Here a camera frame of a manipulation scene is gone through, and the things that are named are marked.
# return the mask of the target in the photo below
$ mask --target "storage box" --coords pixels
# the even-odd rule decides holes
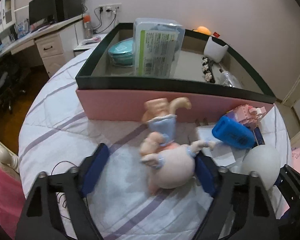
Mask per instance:
[[[173,77],[185,29],[173,20],[138,18],[133,24],[138,76]]]
[[[185,31],[173,78],[140,77],[133,67],[111,65],[108,49],[133,36],[132,23],[118,24],[96,47],[76,76],[77,95],[90,119],[140,121],[144,102],[166,97],[188,97],[192,109],[178,109],[179,122],[206,118],[216,122],[227,111],[244,104],[273,107],[276,98],[253,67],[229,46],[219,67],[234,74],[244,89],[207,83],[202,77],[202,54],[208,35]],[[220,45],[226,43],[215,39]]]

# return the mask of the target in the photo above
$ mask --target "desk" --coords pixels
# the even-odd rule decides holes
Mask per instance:
[[[76,17],[73,17],[71,19],[65,20],[63,22],[59,22],[59,23],[55,23],[52,24],[51,26],[49,26],[48,28],[44,29],[44,30],[37,30],[35,32],[32,33],[28,33],[26,36],[16,40],[15,42],[11,43],[9,46],[5,47],[2,52],[0,53],[0,57],[2,57],[3,55],[11,52],[11,54],[16,54],[19,51],[22,51],[23,49],[26,49],[28,47],[31,47],[34,45],[34,40],[38,39],[44,35],[50,34],[52,32],[58,31],[62,28],[64,28],[65,26],[77,22],[79,20],[82,19],[81,15],[78,15]]]

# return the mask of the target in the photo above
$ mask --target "computer monitor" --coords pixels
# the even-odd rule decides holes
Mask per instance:
[[[29,2],[29,22],[34,24],[42,19],[53,20],[53,0],[32,0]]]

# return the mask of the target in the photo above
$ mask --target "wall outlet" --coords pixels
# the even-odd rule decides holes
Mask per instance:
[[[121,11],[122,4],[121,3],[115,3],[115,4],[102,4],[98,7],[103,7],[103,11],[105,12],[107,9],[110,9],[111,11],[117,10],[117,12]]]

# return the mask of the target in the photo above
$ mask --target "screw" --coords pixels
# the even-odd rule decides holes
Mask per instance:
[[[227,173],[229,171],[229,169],[225,166],[220,166],[218,171],[221,173]]]
[[[41,171],[39,174],[38,174],[38,177],[39,178],[45,178],[45,177],[47,177],[48,176],[48,174],[45,172],[45,171]]]
[[[259,173],[257,173],[256,171],[251,171],[250,176],[257,178],[257,177],[259,177]]]
[[[69,169],[70,173],[77,173],[79,171],[78,167],[71,167]]]

